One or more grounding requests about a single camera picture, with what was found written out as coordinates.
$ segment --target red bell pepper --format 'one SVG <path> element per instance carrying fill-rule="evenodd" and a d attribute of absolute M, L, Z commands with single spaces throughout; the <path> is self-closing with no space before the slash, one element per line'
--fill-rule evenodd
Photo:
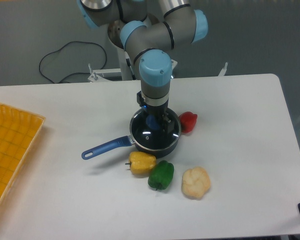
<path fill-rule="evenodd" d="M 182 113 L 179 116 L 180 123 L 181 123 L 181 131 L 185 134 L 190 133 L 194 129 L 197 123 L 197 118 L 198 115 L 190 111 L 186 111 Z"/>

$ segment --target cauliflower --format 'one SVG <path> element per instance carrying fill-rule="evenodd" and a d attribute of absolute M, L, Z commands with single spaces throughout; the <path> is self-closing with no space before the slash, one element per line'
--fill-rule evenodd
<path fill-rule="evenodd" d="M 182 175 L 182 192 L 188 196 L 200 199 L 209 190 L 211 186 L 210 178 L 207 171 L 196 166 L 188 169 Z"/>

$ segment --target blue pan handle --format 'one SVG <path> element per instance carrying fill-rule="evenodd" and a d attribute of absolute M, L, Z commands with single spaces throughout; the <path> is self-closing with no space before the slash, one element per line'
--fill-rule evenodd
<path fill-rule="evenodd" d="M 91 148 L 87 151 L 84 151 L 81 154 L 81 157 L 84 160 L 88 160 L 88 159 L 91 159 L 100 154 L 104 154 L 112 149 L 116 149 L 116 148 L 120 148 L 120 147 L 129 147 L 129 146 L 132 146 L 132 144 L 134 144 L 134 141 L 132 140 L 131 135 L 130 136 L 122 136 L 117 139 L 108 141 L 102 145 Z"/>

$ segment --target robotic arm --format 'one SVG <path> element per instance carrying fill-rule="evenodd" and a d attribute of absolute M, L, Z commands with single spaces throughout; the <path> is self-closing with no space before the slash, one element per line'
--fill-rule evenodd
<path fill-rule="evenodd" d="M 191 44 L 208 33 L 206 16 L 193 10 L 189 0 L 159 0 L 164 22 L 151 26 L 147 22 L 145 0 L 77 0 L 90 27 L 120 20 L 120 39 L 128 53 L 141 91 L 137 102 L 152 116 L 153 124 L 164 126 L 169 133 L 171 123 L 166 115 L 172 75 L 171 58 L 164 51 Z"/>

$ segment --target orange tray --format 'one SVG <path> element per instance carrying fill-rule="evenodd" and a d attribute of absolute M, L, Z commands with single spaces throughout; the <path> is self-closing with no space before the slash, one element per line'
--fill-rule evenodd
<path fill-rule="evenodd" d="M 0 103 L 0 203 L 18 175 L 45 119 Z"/>

